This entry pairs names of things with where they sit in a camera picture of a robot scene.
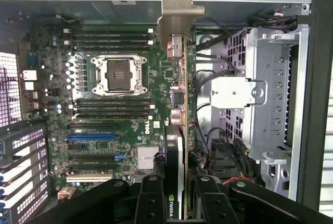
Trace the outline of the silver chipset heatsink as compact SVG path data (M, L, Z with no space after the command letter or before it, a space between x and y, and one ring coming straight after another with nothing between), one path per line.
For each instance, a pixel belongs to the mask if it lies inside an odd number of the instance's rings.
M153 169L153 160L158 148L140 146L137 148L137 168L139 170Z

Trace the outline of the white expansion slot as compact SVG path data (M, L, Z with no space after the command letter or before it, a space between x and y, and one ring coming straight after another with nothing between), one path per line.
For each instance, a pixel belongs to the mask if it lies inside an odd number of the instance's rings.
M106 182L111 179L113 179L113 174L77 174L77 175L68 175L66 177L66 182L95 183L95 182Z

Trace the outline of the black expansion slot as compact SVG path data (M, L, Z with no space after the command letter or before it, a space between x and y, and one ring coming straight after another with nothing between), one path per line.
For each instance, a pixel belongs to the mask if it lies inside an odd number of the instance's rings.
M117 164L73 164L69 168L78 170L113 170L117 168Z
M68 129L95 129L95 128L115 128L115 124L102 123L71 123L67 125Z
M70 154L68 159L115 159L115 154Z

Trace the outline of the green Dell motherboard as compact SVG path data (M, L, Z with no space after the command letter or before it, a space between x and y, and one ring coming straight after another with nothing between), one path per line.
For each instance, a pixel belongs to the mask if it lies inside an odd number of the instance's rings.
M63 187L85 192L102 182L67 183L68 175L113 174L127 182L156 173L165 178L164 128L169 123L170 89L176 85L176 64L167 60L156 27L148 25L61 26L35 24L19 43L25 61L21 84L24 126L40 149L42 179L56 194ZM136 96L99 96L99 55L140 55L143 85ZM115 124L115 128L68 129L71 123ZM111 141L70 141L68 134L117 134ZM137 168L137 148L155 147L153 169ZM115 159L75 159L70 154L115 154ZM73 164L117 164L113 170L70 169Z

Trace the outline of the white power connector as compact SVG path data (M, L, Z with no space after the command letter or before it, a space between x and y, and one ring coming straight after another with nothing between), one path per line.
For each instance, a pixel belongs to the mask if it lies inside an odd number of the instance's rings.
M74 193L75 193L74 187L63 187L57 193L57 198L59 200L70 199Z

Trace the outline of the blue expansion slot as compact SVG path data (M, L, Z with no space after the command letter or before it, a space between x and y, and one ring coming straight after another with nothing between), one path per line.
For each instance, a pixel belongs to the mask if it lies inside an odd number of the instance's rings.
M111 141L116 140L118 137L117 134L112 133L98 133L98 134L68 134L67 139L70 141Z

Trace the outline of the CPU socket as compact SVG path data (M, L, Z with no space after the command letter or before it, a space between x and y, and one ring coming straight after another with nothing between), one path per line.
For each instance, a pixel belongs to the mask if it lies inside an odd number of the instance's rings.
M140 55L99 55L91 59L96 67L96 85L92 92L99 96L136 96L148 91L143 85L143 64Z

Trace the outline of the silver disk bay cage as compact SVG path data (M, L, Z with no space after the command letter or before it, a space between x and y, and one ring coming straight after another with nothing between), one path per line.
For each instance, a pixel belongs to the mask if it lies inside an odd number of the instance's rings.
M221 111L228 139L242 141L265 186L291 200L298 189L309 32L301 24L289 33L235 34L226 54L238 74L211 83L210 104Z

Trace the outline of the dark grey PC case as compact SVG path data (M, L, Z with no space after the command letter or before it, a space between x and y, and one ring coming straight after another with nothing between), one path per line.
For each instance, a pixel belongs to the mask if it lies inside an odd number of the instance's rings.
M244 178L268 189L247 147L240 140L230 141L221 127L221 111L210 104L211 83L238 74L226 54L235 34L252 28L289 33L301 24L308 25L310 32L293 201L333 218L333 0L192 2L203 6L204 14L191 26L197 32L192 82L196 139L188 153L187 218L166 219L166 224L205 224L202 217L195 217L192 180L197 176L211 176L218 183ZM0 0L0 224L25 224L68 200L59 200L42 179L40 149L24 126L21 73L26 62L19 58L19 43L28 28L35 24L148 25L159 32L161 15L161 0Z

